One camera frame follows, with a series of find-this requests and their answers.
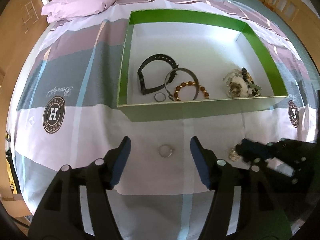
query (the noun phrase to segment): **metal bracelet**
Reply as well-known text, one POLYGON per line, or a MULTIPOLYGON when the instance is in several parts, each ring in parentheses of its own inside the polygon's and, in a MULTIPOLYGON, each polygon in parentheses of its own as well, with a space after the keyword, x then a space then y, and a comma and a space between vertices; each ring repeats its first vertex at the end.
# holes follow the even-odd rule
POLYGON ((182 68, 182 67, 179 67, 179 68, 176 68, 176 69, 171 70, 171 71, 167 74, 167 76, 165 77, 165 79, 164 79, 164 88, 165 88, 165 90, 166 90, 167 93, 168 93, 168 98, 169 98, 171 101, 174 101, 173 95, 170 93, 170 91, 169 91, 168 88, 167 88, 167 80, 169 79, 170 74, 171 74, 172 72, 176 72, 176 71, 183 71, 183 72, 189 74, 189 75, 193 78, 193 81, 196 83, 196 84, 195 84, 196 94, 195 94, 195 97, 193 98, 193 100, 195 100, 195 99, 197 98, 197 96, 198 96, 198 93, 199 93, 199 81, 198 81, 198 78, 197 78, 197 76, 196 76, 191 70, 189 70, 189 69, 187 69, 187 68, 182 68))

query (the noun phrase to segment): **cardboard box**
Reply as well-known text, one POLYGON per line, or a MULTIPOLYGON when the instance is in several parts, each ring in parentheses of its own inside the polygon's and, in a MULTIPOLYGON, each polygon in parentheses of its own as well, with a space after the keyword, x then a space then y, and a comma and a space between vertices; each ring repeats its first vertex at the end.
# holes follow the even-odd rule
MULTIPOLYGON (((146 87, 164 83, 171 70, 164 61, 153 61, 142 73, 146 87)), ((171 93, 181 82, 192 81, 177 72, 171 93)), ((120 71, 117 106, 132 122, 197 118, 265 110, 286 98, 288 93, 268 50, 250 26, 230 17, 189 10, 154 9, 134 11, 130 15, 120 71), (209 92, 192 100, 194 86, 179 92, 182 101, 166 99, 158 103, 154 94, 142 95, 137 85, 137 71, 154 54, 172 57, 179 67, 190 69, 209 92), (229 98, 222 80, 235 68, 245 67, 262 97, 229 98)))

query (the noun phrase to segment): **yellow object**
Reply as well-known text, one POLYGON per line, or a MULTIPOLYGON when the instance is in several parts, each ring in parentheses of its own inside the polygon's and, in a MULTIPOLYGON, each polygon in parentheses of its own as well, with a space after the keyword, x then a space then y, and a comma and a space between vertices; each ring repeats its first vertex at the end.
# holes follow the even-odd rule
POLYGON ((5 138, 6 138, 6 140, 7 140, 8 142, 11 141, 11 136, 10 136, 10 134, 8 134, 7 131, 5 131, 5 138))
POLYGON ((10 187, 11 187, 11 191, 13 194, 17 194, 17 188, 16 188, 16 185, 14 183, 14 180, 13 180, 13 176, 12 176, 12 173, 11 173, 11 168, 10 168, 10 164, 8 163, 7 160, 5 160, 7 162, 7 172, 8 172, 8 177, 9 177, 9 183, 10 183, 10 187))

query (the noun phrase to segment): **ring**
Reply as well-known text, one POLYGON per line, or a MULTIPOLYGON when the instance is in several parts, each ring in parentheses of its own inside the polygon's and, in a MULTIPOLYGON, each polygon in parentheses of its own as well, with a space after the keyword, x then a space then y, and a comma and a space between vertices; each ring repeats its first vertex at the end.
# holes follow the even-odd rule
POLYGON ((162 92, 158 92, 155 94, 154 98, 155 98, 155 101, 157 101, 157 102, 164 102, 166 100, 167 96, 162 92))
POLYGON ((168 158, 172 155, 173 148, 169 144, 163 144, 159 147, 159 155, 163 158, 168 158))

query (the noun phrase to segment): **jewelry pile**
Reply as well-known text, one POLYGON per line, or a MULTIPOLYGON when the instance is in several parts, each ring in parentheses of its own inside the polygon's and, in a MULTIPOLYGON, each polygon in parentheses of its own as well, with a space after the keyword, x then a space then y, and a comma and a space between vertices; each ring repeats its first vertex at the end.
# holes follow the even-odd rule
POLYGON ((257 86, 246 68, 234 69, 223 81, 229 87, 228 96, 232 98, 261 97, 261 87, 257 86))
POLYGON ((235 148, 232 148, 232 149, 230 149, 228 158, 229 158, 229 160, 232 160, 233 162, 236 162, 236 161, 238 161, 238 160, 241 159, 241 155, 239 155, 239 154, 236 152, 236 149, 235 149, 235 148))

